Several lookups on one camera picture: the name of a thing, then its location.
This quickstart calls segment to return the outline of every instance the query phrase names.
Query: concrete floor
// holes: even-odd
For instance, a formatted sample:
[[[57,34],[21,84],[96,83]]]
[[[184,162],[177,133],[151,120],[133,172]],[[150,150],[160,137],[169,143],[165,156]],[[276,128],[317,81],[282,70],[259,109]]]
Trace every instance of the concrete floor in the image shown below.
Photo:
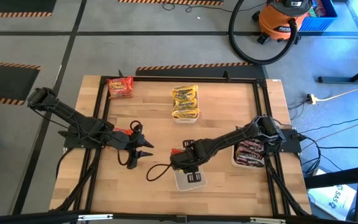
[[[261,2],[247,1],[243,8]],[[80,0],[58,0],[53,16],[48,18],[0,19],[0,30],[70,31],[80,3]],[[234,4],[234,1],[226,1],[223,8],[232,9]],[[358,4],[352,5],[358,13]],[[335,9],[339,17],[327,31],[358,32],[347,6],[335,3]],[[241,12],[237,19],[238,30],[258,31],[257,25],[250,19],[256,10]],[[86,5],[80,31],[227,31],[229,17],[228,12],[212,9],[197,8],[187,13],[184,6],[164,11],[159,4],[93,0]],[[255,43],[256,37],[237,37],[237,40],[243,51],[258,58],[269,58],[284,45],[271,41],[261,46]],[[0,61],[41,65],[42,71],[34,87],[53,87],[67,41],[68,37],[65,36],[0,37]],[[58,96],[74,106],[83,75],[117,75],[119,69],[124,75],[133,75],[136,68],[141,66],[240,61],[225,36],[77,37]],[[303,37],[286,57],[267,65],[266,69],[269,78],[283,80],[288,104],[301,101],[307,93],[325,98],[350,90],[358,85],[317,84],[316,77],[349,77],[357,73],[358,37]],[[295,112],[291,111],[293,117],[296,116]],[[325,103],[306,105],[303,114],[292,124],[297,130],[304,131],[354,118],[358,118],[358,92]],[[40,120],[25,106],[0,105],[0,140],[3,142],[0,146],[0,215],[8,214],[14,204]],[[317,139],[343,127],[322,129],[308,135]],[[50,124],[24,213],[48,210],[55,167],[63,147],[63,138],[58,135],[58,130],[58,126]],[[327,138],[320,145],[358,146],[358,127]],[[326,149],[322,153],[342,169],[358,167],[357,149]],[[310,147],[303,153],[302,160],[315,156],[316,149]],[[327,170],[337,170],[325,159],[322,159],[321,166]]]

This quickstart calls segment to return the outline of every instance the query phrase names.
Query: black hose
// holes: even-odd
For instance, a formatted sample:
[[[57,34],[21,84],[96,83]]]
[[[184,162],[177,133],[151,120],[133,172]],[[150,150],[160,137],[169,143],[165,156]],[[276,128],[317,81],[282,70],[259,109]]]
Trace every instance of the black hose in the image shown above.
[[[252,63],[254,65],[268,65],[270,63],[274,63],[278,60],[280,60],[282,57],[284,57],[285,54],[287,54],[287,52],[291,49],[292,45],[295,43],[296,40],[296,35],[298,33],[298,26],[296,24],[296,21],[294,18],[291,18],[288,23],[290,25],[290,29],[291,29],[291,36],[286,44],[286,46],[284,47],[284,49],[278,53],[278,55],[270,58],[270,59],[266,59],[266,60],[258,60],[258,59],[254,59],[248,55],[246,55],[237,45],[236,40],[234,39],[234,23],[236,21],[236,17],[237,17],[237,13],[239,12],[239,9],[242,5],[242,3],[244,2],[244,0],[239,0],[236,4],[236,6],[234,7],[233,13],[231,14],[231,18],[230,18],[230,23],[229,23],[229,40],[230,40],[230,45],[233,48],[233,50],[235,51],[235,53],[242,58],[243,60],[245,60],[246,62]]]

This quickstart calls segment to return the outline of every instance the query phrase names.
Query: blue bin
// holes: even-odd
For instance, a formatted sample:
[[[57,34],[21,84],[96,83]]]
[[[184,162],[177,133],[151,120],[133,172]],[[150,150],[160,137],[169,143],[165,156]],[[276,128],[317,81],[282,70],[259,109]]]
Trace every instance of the blue bin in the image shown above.
[[[327,11],[324,17],[306,17],[302,22],[300,31],[324,31],[336,20],[338,15],[331,0],[321,0]]]

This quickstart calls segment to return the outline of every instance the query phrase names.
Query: butcher block table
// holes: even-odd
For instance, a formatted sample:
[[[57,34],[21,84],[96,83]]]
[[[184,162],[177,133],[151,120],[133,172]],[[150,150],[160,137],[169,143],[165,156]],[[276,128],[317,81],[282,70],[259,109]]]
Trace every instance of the butcher block table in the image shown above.
[[[83,78],[75,109],[92,116],[101,77]],[[174,86],[198,85],[200,117],[195,124],[173,122],[172,97]],[[273,117],[290,124],[287,103],[280,80],[267,80]],[[104,87],[99,118],[103,114],[107,88]],[[146,180],[146,172],[155,164],[169,164],[170,151],[181,147],[186,139],[216,138],[233,131],[235,126],[249,123],[257,111],[252,85],[243,83],[180,83],[134,82],[134,97],[113,99],[108,121],[120,128],[129,128],[139,120],[148,142],[155,147],[140,148],[154,155],[142,157],[135,169],[120,166],[117,151],[107,147],[101,151],[91,212],[272,216],[266,169],[244,169],[231,164],[231,149],[219,151],[202,165],[208,183],[205,187],[181,192],[177,189],[172,169],[154,182]],[[58,207],[78,182],[84,149],[74,149],[60,165],[50,208]],[[127,153],[121,151],[121,160]],[[296,201],[311,212],[299,159],[292,153],[280,153],[285,184]],[[165,167],[150,173],[156,177]],[[88,187],[85,186],[80,208],[85,207]],[[275,186],[278,211],[283,213],[280,190]]]

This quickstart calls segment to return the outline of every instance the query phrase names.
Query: hazard stripe tape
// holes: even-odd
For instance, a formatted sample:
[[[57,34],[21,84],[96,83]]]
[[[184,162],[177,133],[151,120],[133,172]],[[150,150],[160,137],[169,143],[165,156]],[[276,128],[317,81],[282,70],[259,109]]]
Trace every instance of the hazard stripe tape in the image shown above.
[[[0,12],[0,18],[10,17],[48,17],[51,12]]]
[[[0,66],[16,67],[16,68],[33,68],[33,69],[37,69],[37,70],[41,69],[41,66],[38,66],[38,65],[24,65],[24,64],[18,64],[18,63],[5,63],[5,62],[0,62]]]
[[[15,100],[15,99],[8,99],[8,98],[0,98],[0,103],[2,104],[9,104],[9,105],[18,105],[21,106],[24,104],[24,100]]]
[[[236,63],[211,63],[211,64],[199,64],[199,65],[169,65],[169,66],[151,66],[151,67],[139,67],[137,71],[141,70],[166,70],[166,69],[179,69],[179,68],[209,68],[209,67],[231,67],[231,66],[246,66],[251,65],[248,62],[236,62]]]
[[[156,4],[191,4],[191,5],[205,5],[205,6],[222,6],[223,0],[215,1],[200,1],[200,0],[118,0],[124,3],[156,3]]]

